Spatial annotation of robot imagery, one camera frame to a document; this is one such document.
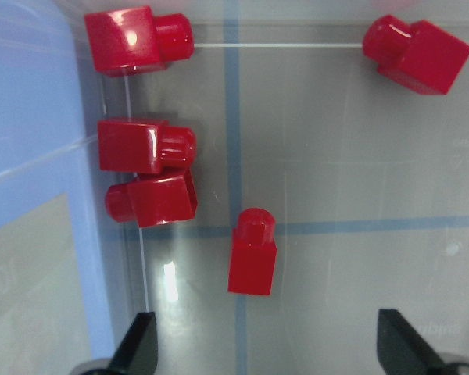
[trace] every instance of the blue panel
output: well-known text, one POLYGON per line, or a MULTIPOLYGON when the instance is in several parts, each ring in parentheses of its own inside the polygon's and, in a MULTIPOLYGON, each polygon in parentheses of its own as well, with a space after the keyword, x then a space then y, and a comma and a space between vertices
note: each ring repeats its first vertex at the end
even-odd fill
POLYGON ((0 2, 0 173, 85 137, 78 57, 53 4, 0 2))
POLYGON ((0 227, 68 194, 92 354, 107 357, 115 348, 112 315, 127 321, 126 307, 111 310, 105 282, 111 272, 120 285, 112 292, 126 306, 122 259, 114 259, 120 232, 102 204, 113 176, 97 167, 100 100, 88 44, 75 43, 52 1, 0 1, 0 227))

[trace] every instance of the red plastic piece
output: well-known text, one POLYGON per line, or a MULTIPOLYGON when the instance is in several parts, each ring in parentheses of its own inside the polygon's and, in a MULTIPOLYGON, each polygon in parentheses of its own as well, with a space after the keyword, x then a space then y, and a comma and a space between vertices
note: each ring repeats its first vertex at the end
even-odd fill
POLYGON ((247 209, 233 230, 227 289, 244 295, 270 295, 276 263, 273 216, 264 209, 247 209))
POLYGON ((195 217, 195 186, 189 169, 164 170, 159 176, 138 175, 106 193, 106 210, 118 223, 137 220, 139 227, 195 217))
POLYGON ((85 15, 95 69, 110 77, 164 70, 195 45, 183 14, 154 17, 148 6, 85 15))
POLYGON ((159 174, 188 168, 196 157, 196 137, 165 120, 111 119, 98 122, 101 170, 159 174))
POLYGON ((469 58, 469 45, 422 20, 409 25, 388 15, 363 39, 378 72, 423 95, 447 94, 469 58))

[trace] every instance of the white line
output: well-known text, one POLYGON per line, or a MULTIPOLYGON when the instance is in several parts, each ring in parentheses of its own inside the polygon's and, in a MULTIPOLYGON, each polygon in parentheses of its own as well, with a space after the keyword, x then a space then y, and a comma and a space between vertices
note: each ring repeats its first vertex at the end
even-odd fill
POLYGON ((25 162, 23 164, 21 164, 20 166, 17 166, 15 168, 12 168, 10 170, 4 170, 2 172, 0 172, 0 181, 4 180, 5 178, 9 178, 9 177, 12 177, 18 173, 21 173, 21 172, 24 172, 25 170, 28 170, 30 168, 33 168, 34 166, 36 166, 37 164, 39 163, 45 163, 45 162, 48 162, 50 160, 53 160, 63 154, 66 154, 67 152, 70 152, 70 151, 73 151, 77 148, 80 148, 80 147, 83 147, 85 145, 89 145, 91 144, 92 142, 95 142, 97 141, 97 135, 91 135, 90 137, 86 137, 84 139, 81 139, 79 141, 76 141, 70 145, 67 145, 67 146, 64 146, 64 147, 61 147, 61 148, 58 148, 54 151, 51 151, 51 152, 48 152, 47 154, 39 157, 39 158, 36 158, 34 160, 31 160, 29 162, 25 162))
MULTIPOLYGON (((127 117, 132 117, 132 104, 131 104, 131 88, 128 82, 128 76, 124 77, 125 85, 125 102, 127 105, 127 117)), ((141 271, 142 271, 142 283, 144 284, 144 301, 146 311, 149 311, 149 296, 148 296, 148 271, 146 270, 146 257, 144 252, 144 238, 142 237, 142 228, 139 228, 139 250, 141 253, 141 271)))
POLYGON ((283 172, 283 212, 285 218, 284 234, 285 241, 283 247, 283 272, 281 276, 281 284, 285 285, 285 275, 287 274, 287 255, 288 255, 288 191, 287 191, 287 172, 283 172))
POLYGON ((102 74, 98 74, 98 85, 99 85, 99 96, 101 97, 101 111, 102 116, 107 119, 108 118, 108 106, 106 105, 106 89, 104 85, 104 79, 102 78, 102 74))
POLYGON ((361 43, 196 43, 196 48, 361 48, 361 43))
POLYGON ((142 229, 139 228, 139 244, 141 246, 141 268, 142 268, 142 281, 144 283, 144 301, 146 312, 149 311, 149 297, 148 297, 148 274, 146 271, 146 258, 144 254, 144 239, 142 238, 142 229))
POLYGON ((8 39, 1 39, 0 38, 0 47, 2 48, 14 48, 14 49, 21 49, 30 52, 39 52, 45 53, 48 55, 61 55, 61 56, 68 56, 72 57, 75 56, 77 59, 80 60, 91 60, 89 55, 75 55, 73 51, 67 49, 58 49, 58 48, 51 48, 45 47, 43 45, 36 45, 34 43, 23 43, 20 41, 11 41, 8 39))

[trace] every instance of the blue grid line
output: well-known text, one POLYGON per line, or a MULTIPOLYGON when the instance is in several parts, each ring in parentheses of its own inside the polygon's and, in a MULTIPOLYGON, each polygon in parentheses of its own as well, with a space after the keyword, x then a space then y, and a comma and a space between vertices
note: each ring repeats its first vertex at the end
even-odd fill
MULTIPOLYGON (((224 42, 238 43, 238 0, 224 0, 224 42)), ((240 59, 237 48, 224 49, 224 87, 227 136, 227 184, 229 187, 229 216, 236 226, 242 211, 242 136, 240 130, 240 59)), ((246 375, 247 311, 246 297, 236 297, 234 311, 236 373, 246 375)))
POLYGON ((431 230, 469 228, 469 216, 433 216, 408 219, 324 221, 278 224, 278 235, 388 232, 394 230, 431 230))
MULTIPOLYGON (((347 234, 389 232, 398 230, 438 230, 469 228, 469 216, 432 216, 407 219, 321 221, 309 223, 279 223, 276 235, 347 234)), ((230 238, 230 227, 160 227, 143 232, 146 239, 172 238, 230 238)))

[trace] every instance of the red cylinder knob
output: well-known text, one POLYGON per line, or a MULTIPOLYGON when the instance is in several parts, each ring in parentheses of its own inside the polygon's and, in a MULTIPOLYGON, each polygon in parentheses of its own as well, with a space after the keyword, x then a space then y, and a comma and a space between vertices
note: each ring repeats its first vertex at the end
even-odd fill
POLYGON ((127 184, 113 185, 106 193, 106 211, 118 223, 135 220, 127 184))
POLYGON ((246 209, 238 217, 234 235, 248 245, 262 246, 274 241, 276 221, 265 209, 246 209))
POLYGON ((170 14, 155 18, 158 45, 166 61, 189 59, 194 50, 193 32, 183 14, 170 14))
POLYGON ((410 44, 410 25, 394 16, 376 20, 363 39, 363 53, 379 64, 387 64, 403 54, 410 44))
POLYGON ((187 168, 196 158, 196 136, 187 127, 165 127, 159 139, 159 155, 164 166, 187 168))

